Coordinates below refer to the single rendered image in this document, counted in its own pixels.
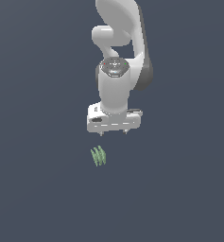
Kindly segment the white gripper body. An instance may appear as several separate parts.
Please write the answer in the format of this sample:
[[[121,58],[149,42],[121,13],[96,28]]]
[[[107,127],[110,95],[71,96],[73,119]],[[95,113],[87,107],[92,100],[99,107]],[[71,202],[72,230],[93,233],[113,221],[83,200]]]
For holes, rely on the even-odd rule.
[[[119,114],[105,113],[99,103],[88,107],[87,131],[105,132],[111,130],[138,129],[141,124],[143,111],[139,109],[129,109]]]

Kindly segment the green ribbed object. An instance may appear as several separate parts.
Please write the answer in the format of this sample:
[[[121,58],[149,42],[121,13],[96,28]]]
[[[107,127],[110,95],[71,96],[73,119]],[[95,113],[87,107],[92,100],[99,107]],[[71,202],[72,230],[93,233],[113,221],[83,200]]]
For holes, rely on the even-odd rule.
[[[95,166],[103,165],[106,163],[106,152],[101,146],[94,147],[91,150]]]

